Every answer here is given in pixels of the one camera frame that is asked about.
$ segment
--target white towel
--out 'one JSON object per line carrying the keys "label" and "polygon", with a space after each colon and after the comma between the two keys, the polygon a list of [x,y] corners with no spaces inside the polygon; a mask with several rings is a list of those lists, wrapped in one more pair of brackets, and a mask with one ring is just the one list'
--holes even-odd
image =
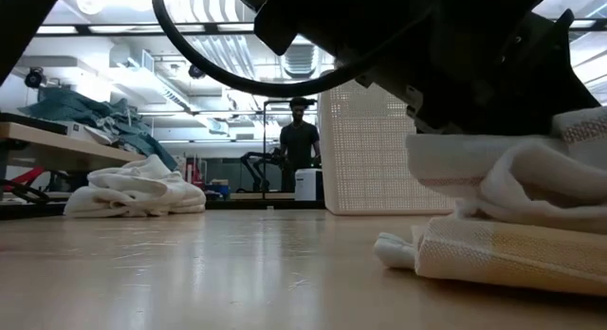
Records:
{"label": "white towel", "polygon": [[607,295],[607,108],[558,115],[552,131],[407,137],[412,175],[461,200],[411,243],[380,234],[376,255],[429,278]]}
{"label": "white towel", "polygon": [[131,162],[121,168],[88,175],[89,185],[76,190],[64,213],[74,217],[146,216],[202,212],[205,194],[172,173],[158,156]]}

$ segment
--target ceiling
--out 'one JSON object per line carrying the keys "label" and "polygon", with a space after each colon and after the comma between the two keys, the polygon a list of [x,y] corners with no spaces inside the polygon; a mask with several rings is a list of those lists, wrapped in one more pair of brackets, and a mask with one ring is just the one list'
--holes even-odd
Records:
{"label": "ceiling", "polygon": [[[151,11],[151,0],[102,0],[103,6],[87,5],[87,0],[60,0],[53,11],[46,18],[45,24],[126,24],[126,23],[155,23],[156,18]],[[177,22],[251,22],[253,13],[238,0],[206,0],[206,7],[195,10],[183,9],[183,2],[169,1],[169,10]],[[534,11],[548,18],[559,17],[566,9],[572,9],[577,18],[607,16],[605,5],[607,0],[544,0]],[[213,12],[215,6],[221,10]],[[607,32],[572,33],[571,60],[575,72],[587,84],[591,92],[601,101],[607,102]],[[293,82],[285,72],[283,59],[261,43],[254,35],[230,36],[226,40],[201,37],[197,40],[190,38],[191,42],[198,42],[201,51],[214,51],[216,47],[235,46],[232,50],[234,59],[232,68],[226,67],[241,75],[255,75],[254,79],[273,82]],[[227,111],[234,108],[227,88],[210,78],[192,79],[187,70],[190,64],[183,58],[166,37],[79,37],[79,38],[38,38],[34,39],[26,50],[29,57],[40,56],[69,56],[93,67],[94,76],[102,81],[113,84],[112,97],[125,97],[139,107],[141,111],[179,111],[181,108],[175,103],[167,102],[163,95],[152,94],[149,87],[138,86],[138,78],[131,78],[124,82],[113,82],[117,77],[117,69],[110,65],[112,59],[110,50],[116,45],[128,45],[130,49],[145,49],[155,60],[154,72],[161,82],[191,103],[193,109]],[[320,75],[324,70],[333,67],[333,58],[324,51],[317,49],[314,61],[318,64],[312,77]],[[77,78],[64,78],[73,84],[79,84]],[[238,109],[257,109],[254,99],[245,99],[239,103]],[[273,106],[277,110],[286,110],[287,106]],[[240,117],[238,119],[218,119],[225,122],[229,128],[251,129],[260,122],[253,117]],[[288,115],[273,116],[271,122],[280,125],[289,123]],[[200,122],[192,118],[157,117],[155,127],[200,127]]]}

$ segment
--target white perforated panel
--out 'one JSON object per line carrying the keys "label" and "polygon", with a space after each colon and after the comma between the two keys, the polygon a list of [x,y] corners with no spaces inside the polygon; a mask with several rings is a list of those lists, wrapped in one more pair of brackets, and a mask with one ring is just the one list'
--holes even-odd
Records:
{"label": "white perforated panel", "polygon": [[349,82],[321,94],[322,174],[327,208],[340,215],[449,212],[453,200],[407,169],[407,105],[377,85]]}

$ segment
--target folded towel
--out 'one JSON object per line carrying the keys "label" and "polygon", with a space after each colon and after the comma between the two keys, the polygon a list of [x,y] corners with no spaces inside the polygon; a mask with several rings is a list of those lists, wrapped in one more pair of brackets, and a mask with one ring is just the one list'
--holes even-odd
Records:
{"label": "folded towel", "polygon": [[382,233],[377,257],[422,277],[607,296],[607,237],[570,230],[433,218],[414,240]]}
{"label": "folded towel", "polygon": [[67,201],[67,216],[146,216],[202,212],[205,194],[172,173],[156,155],[88,175]]}
{"label": "folded towel", "polygon": [[423,277],[607,296],[607,109],[553,118],[553,137],[407,137],[412,175],[460,197],[452,215],[382,233],[375,252]]}

